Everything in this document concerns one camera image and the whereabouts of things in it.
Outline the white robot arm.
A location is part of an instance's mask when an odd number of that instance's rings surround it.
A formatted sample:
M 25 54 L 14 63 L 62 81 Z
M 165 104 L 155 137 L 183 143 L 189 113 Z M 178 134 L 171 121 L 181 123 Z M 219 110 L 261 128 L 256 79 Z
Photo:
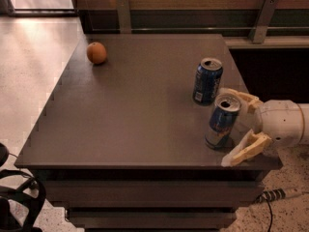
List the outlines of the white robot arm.
M 290 100 L 262 102 L 258 97 L 231 88 L 219 94 L 233 94 L 242 108 L 238 123 L 245 128 L 242 140 L 221 162 L 232 167 L 250 160 L 267 148 L 309 144 L 309 104 Z

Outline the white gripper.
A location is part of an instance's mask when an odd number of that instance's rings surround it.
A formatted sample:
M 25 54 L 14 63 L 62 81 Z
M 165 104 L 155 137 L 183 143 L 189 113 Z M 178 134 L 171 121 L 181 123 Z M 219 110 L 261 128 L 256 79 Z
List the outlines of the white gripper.
M 254 131 L 249 130 L 240 143 L 222 159 L 223 167 L 233 167 L 256 157 L 271 142 L 275 147 L 292 147 L 304 143 L 303 103 L 290 100 L 262 103 L 254 95 L 231 88 L 220 88 L 219 93 L 235 95 L 240 99 L 244 112 L 255 112 Z

